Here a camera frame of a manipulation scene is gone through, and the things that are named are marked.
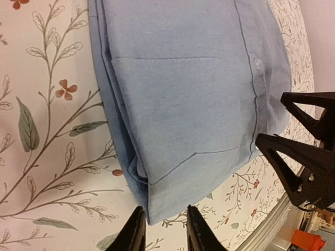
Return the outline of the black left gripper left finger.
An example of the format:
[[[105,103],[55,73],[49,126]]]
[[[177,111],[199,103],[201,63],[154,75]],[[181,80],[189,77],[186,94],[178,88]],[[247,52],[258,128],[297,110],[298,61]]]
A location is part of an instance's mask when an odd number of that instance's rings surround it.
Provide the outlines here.
[[[146,215],[138,206],[106,251],[145,251]]]

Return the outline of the light blue long sleeve shirt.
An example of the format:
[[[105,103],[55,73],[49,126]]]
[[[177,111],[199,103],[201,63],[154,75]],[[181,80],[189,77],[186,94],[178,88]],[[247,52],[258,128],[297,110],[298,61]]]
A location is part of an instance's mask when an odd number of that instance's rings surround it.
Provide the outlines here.
[[[92,56],[126,181],[150,225],[196,204],[289,122],[268,1],[89,1]]]

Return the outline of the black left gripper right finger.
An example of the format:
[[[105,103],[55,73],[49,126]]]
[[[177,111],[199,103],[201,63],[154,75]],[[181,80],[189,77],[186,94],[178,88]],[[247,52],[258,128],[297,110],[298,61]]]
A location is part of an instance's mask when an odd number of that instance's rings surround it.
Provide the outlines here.
[[[187,248],[191,251],[227,251],[196,206],[187,207]]]

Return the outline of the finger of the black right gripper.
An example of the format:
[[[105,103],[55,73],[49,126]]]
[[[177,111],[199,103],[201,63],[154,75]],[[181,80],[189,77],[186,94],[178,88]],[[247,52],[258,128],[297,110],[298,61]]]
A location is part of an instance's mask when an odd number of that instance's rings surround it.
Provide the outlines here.
[[[259,134],[255,144],[275,170],[292,205],[326,209],[334,204],[334,136],[313,146]]]
[[[334,92],[284,92],[281,103],[324,149],[334,149]]]

